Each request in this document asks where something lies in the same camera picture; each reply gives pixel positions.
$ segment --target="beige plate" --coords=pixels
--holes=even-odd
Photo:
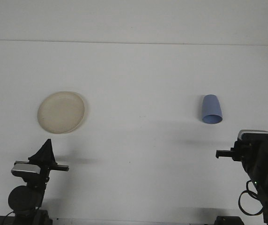
[[[61,91],[47,97],[37,114],[41,127],[54,134],[76,129],[83,117],[84,102],[80,95],[71,91]]]

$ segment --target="white backdrop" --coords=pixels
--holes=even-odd
[[[268,45],[268,0],[0,0],[0,39]]]
[[[85,98],[83,125],[52,135],[40,103],[61,90]],[[200,121],[203,95],[223,122]],[[51,217],[212,223],[239,215],[247,175],[215,158],[240,129],[268,130],[268,46],[0,41],[0,215],[22,179],[11,175],[47,138],[69,172],[51,172]],[[259,204],[243,199],[252,212]],[[246,224],[262,217],[244,217]]]

